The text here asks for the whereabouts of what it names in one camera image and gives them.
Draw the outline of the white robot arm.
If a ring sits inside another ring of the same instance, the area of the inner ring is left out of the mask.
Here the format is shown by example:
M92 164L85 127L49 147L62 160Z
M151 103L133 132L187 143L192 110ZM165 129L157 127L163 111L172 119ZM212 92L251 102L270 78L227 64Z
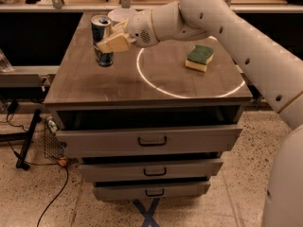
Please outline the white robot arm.
M103 53L214 36L292 132L273 162L261 227L303 227L303 61L241 19L223 0L179 0L112 27Z

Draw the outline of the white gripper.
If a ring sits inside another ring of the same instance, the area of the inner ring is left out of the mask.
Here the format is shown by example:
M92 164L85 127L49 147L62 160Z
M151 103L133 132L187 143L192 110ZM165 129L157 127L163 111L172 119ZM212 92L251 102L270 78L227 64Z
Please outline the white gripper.
M123 52L128 51L133 43L138 47L150 47L159 43L150 9L137 12L130 22L125 19L112 26L112 34L105 35L97 42L97 49L102 53Z

